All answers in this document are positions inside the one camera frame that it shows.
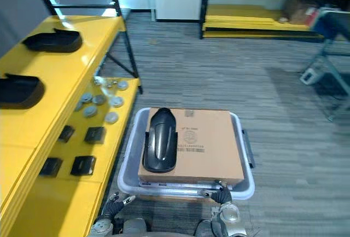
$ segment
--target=gray bin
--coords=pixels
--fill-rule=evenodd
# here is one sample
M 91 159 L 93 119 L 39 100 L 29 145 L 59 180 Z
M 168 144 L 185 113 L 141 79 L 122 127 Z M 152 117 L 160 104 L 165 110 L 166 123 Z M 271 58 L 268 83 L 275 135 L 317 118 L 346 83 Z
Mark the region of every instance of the gray bin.
M 196 198 L 202 198 L 202 196 L 198 195 L 199 189 L 218 189 L 219 186 L 215 184 L 148 183 L 138 178 L 137 172 L 141 160 L 149 110 L 150 108 L 142 108 L 135 116 L 133 128 L 124 154 L 124 161 L 118 175 L 119 189 L 124 193 L 132 195 Z M 241 122 L 237 115 L 233 113 L 230 114 L 234 126 L 237 147 L 240 152 L 244 180 L 234 187 L 229 186 L 229 189 L 231 190 L 231 195 L 234 200 L 247 200 L 254 194 L 254 178 L 248 162 L 246 147 L 242 136 Z

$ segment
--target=gray carpet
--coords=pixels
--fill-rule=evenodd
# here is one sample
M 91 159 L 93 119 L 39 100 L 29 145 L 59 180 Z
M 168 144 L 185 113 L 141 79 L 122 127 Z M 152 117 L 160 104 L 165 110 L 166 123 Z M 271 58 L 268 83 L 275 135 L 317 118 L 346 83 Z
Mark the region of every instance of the gray carpet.
M 302 68 L 316 43 L 269 39 L 198 39 L 198 24 L 151 22 L 132 13 L 128 31 L 144 94 L 143 107 L 227 109 L 249 132 L 256 168 L 255 193 L 237 201 L 253 236 L 349 236 L 350 117 L 327 121 Z M 119 39 L 113 54 L 127 64 Z M 126 76 L 107 60 L 101 75 Z M 116 179 L 131 130 L 116 163 Z M 153 231 L 194 234 L 210 205 L 137 199 L 120 214 L 143 217 Z

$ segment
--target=shelf leg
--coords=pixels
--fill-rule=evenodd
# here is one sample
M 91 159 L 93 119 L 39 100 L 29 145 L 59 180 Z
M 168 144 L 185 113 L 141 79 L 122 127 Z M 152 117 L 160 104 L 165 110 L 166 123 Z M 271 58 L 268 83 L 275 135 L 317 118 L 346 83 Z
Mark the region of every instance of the shelf leg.
M 200 18 L 199 18 L 199 39 L 203 39 L 203 24 L 206 19 L 208 0 L 202 0 Z
M 115 11 L 116 11 L 116 15 L 120 16 L 123 19 L 123 22 L 124 22 L 125 32 L 122 32 L 123 37 L 124 37 L 124 43 L 126 45 L 127 54 L 129 55 L 130 63 L 131 63 L 131 66 L 132 66 L 132 70 L 133 70 L 132 75 L 135 78 L 139 79 L 139 81 L 140 81 L 139 91 L 142 94 L 143 90 L 142 90 L 142 85 L 141 85 L 141 79 L 140 79 L 140 76 L 139 76 L 138 71 L 137 71 L 135 58 L 133 57 L 133 52 L 132 52 L 129 36 L 127 34 L 127 29 L 126 29 L 126 22 L 125 22 L 125 20 L 124 20 L 124 18 L 122 16 L 123 14 L 121 13 L 119 1 L 118 0 L 112 0 L 112 1 L 114 2 L 114 8 L 115 8 Z

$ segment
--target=barcode label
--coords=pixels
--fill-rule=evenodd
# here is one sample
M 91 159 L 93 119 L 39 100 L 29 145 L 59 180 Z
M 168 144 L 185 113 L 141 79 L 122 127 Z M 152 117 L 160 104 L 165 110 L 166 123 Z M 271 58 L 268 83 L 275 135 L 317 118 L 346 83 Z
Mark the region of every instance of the barcode label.
M 199 152 L 199 153 L 205 152 L 204 148 L 178 148 L 177 150 L 181 152 Z
M 185 110 L 185 117 L 193 118 L 194 114 L 195 114 L 194 110 L 190 110 L 190 109 Z

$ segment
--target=yellow shelf board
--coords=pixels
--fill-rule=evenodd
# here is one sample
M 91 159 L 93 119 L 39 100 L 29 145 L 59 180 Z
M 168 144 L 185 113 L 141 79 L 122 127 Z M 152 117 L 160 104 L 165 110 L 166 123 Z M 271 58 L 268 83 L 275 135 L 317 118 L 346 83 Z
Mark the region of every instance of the yellow shelf board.
M 211 38 L 322 38 L 315 35 L 300 35 L 287 31 L 205 31 L 204 37 Z
M 42 99 L 30 109 L 0 109 L 0 167 L 2 201 L 0 236 L 7 236 L 28 191 L 56 142 L 86 85 L 112 44 L 118 31 L 124 31 L 122 18 L 100 16 L 57 16 L 45 19 L 30 35 L 53 32 L 53 28 L 79 31 L 83 45 L 73 53 L 47 53 L 26 49 L 19 43 L 0 59 L 5 73 L 36 76 L 45 85 Z M 16 161 L 13 155 L 26 152 Z
M 63 160 L 55 178 L 37 177 L 25 203 L 19 212 L 9 236 L 81 236 L 88 234 L 99 211 L 104 191 L 108 183 L 116 154 L 119 149 L 125 126 L 130 115 L 133 101 L 139 85 L 138 79 L 101 78 L 126 80 L 129 87 L 116 90 L 105 85 L 96 86 L 91 82 L 86 92 L 94 95 L 116 95 L 124 99 L 119 108 L 111 108 L 108 102 L 97 106 L 97 115 L 91 118 L 83 116 L 83 110 L 74 112 L 67 122 L 75 131 L 67 143 L 57 141 L 50 152 L 50 157 Z M 104 122 L 108 112 L 117 112 L 119 119 L 114 124 Z M 87 144 L 84 137 L 88 127 L 104 126 L 106 136 L 103 144 Z M 94 172 L 91 176 L 70 175 L 74 158 L 79 155 L 96 157 Z
M 9 236 L 85 237 L 98 210 L 100 183 L 37 178 Z
M 84 105 L 81 110 L 73 112 L 66 124 L 75 129 L 72 137 L 67 143 L 57 141 L 49 154 L 50 157 L 64 159 L 57 174 L 57 178 L 89 182 L 103 182 L 106 179 L 105 167 L 108 166 L 111 161 L 114 161 L 114 149 L 119 146 L 139 84 L 137 78 L 111 79 L 126 80 L 129 87 L 122 91 L 113 88 L 108 89 L 103 86 L 95 86 L 93 83 L 90 83 L 85 91 L 93 93 L 94 95 L 107 94 L 120 96 L 124 99 L 124 104 L 119 108 L 113 108 L 106 102 L 97 107 L 97 114 L 92 118 L 85 118 L 83 116 L 84 108 L 91 104 Z M 104 117 L 108 112 L 116 112 L 118 114 L 119 120 L 115 124 L 107 124 L 104 122 Z M 84 141 L 85 134 L 90 126 L 104 126 L 106 129 L 106 137 L 103 144 L 91 145 Z M 79 155 L 93 155 L 97 157 L 95 171 L 92 176 L 77 177 L 70 175 L 74 158 Z
M 279 10 L 266 10 L 257 5 L 208 5 L 206 27 L 259 29 L 259 30 L 287 30 L 308 31 L 306 25 L 294 25 L 288 22 L 282 24 L 278 19 L 282 17 Z

